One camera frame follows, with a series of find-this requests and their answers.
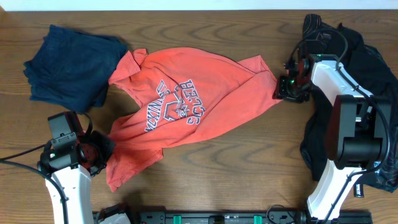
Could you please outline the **orange printed t-shirt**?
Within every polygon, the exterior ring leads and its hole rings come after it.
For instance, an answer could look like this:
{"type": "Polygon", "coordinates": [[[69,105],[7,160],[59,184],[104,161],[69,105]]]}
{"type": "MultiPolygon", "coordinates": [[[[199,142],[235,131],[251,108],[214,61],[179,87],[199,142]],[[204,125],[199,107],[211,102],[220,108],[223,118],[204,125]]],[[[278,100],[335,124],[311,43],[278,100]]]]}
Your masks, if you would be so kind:
{"type": "Polygon", "coordinates": [[[165,148],[218,137],[277,103],[277,80],[261,56],[235,62],[190,47],[128,52],[109,83],[139,106],[111,127],[112,191],[161,160],[165,148]]]}

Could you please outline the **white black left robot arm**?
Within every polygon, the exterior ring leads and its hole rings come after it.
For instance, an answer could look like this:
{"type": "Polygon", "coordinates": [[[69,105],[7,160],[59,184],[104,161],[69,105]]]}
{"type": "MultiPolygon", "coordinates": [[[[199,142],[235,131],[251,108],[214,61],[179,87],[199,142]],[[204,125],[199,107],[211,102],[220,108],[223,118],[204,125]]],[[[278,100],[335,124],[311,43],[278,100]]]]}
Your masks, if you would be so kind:
{"type": "Polygon", "coordinates": [[[53,207],[55,223],[131,224],[125,203],[94,212],[91,206],[91,179],[105,167],[115,143],[97,131],[77,136],[70,133],[44,146],[37,163],[53,207]]]}

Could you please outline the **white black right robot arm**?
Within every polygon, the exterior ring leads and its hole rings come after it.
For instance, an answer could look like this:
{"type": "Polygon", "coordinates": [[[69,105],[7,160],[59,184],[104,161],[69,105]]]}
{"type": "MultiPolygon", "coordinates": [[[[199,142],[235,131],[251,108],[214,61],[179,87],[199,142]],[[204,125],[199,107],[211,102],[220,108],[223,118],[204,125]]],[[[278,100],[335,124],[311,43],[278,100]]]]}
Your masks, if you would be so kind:
{"type": "Polygon", "coordinates": [[[295,223],[338,223],[340,208],[356,181],[379,170],[391,149],[391,106],[358,84],[340,58],[330,54],[299,55],[285,64],[273,97],[302,103],[318,88],[332,105],[324,137],[326,166],[306,209],[295,223]]]}

